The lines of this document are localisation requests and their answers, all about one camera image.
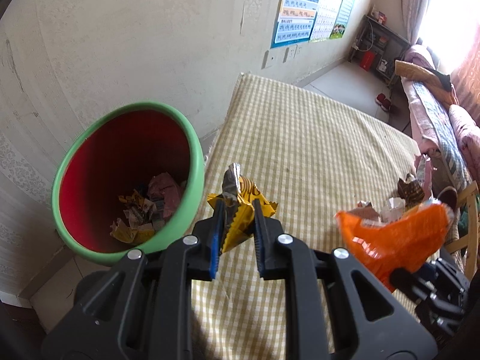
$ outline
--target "white wallpaper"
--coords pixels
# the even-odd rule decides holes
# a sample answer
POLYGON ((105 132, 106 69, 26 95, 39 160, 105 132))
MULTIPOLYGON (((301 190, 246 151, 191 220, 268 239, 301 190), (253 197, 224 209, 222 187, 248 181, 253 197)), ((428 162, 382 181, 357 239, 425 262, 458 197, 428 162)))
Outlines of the white wallpaper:
POLYGON ((119 103, 151 98, 203 137, 240 72, 292 83, 342 58, 346 35, 261 70, 279 0, 13 0, 0 20, 0 290, 18 294, 61 246, 50 213, 74 138, 119 103))

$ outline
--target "red box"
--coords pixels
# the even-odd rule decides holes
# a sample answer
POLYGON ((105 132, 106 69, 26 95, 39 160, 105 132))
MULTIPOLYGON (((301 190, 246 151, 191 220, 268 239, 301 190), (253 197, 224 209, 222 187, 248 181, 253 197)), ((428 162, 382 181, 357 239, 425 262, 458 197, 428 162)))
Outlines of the red box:
POLYGON ((363 54, 363 58, 360 61, 360 67, 362 69, 365 69, 366 71, 369 71, 372 63, 374 62, 374 59, 375 59, 375 53, 373 51, 366 51, 365 54, 363 54))

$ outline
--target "sunlight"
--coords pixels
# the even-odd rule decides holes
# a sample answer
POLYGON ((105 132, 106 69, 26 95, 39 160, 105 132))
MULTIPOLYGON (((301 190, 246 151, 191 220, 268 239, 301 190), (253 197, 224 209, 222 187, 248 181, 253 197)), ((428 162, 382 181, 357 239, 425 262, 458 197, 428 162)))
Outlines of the sunlight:
POLYGON ((444 73, 460 65, 471 48, 479 12, 480 0, 431 0, 419 37, 440 57, 444 73))

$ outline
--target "patterned blanket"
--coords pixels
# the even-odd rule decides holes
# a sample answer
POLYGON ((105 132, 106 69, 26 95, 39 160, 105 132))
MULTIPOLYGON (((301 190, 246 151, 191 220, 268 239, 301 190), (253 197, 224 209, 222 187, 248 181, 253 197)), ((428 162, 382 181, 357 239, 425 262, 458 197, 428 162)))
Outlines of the patterned blanket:
POLYGON ((443 164, 449 170, 453 186, 458 192, 464 190, 472 183, 472 178, 467 170, 467 164, 462 157, 457 145, 457 139, 450 124, 448 113, 442 105, 435 100, 430 91, 420 82, 414 82, 413 87, 420 98, 427 115, 438 137, 439 150, 442 154, 443 164))

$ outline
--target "wooden chair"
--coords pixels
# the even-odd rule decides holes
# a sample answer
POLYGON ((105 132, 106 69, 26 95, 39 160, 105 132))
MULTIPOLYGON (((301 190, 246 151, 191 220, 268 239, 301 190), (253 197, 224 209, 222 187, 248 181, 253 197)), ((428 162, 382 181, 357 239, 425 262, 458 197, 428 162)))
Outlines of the wooden chair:
POLYGON ((477 210, 477 182, 474 181, 458 194, 457 208, 466 206, 469 210, 469 232, 462 238, 445 245, 445 249, 454 253, 466 247, 465 276, 471 280, 477 270, 477 254, 479 248, 479 213, 477 210))

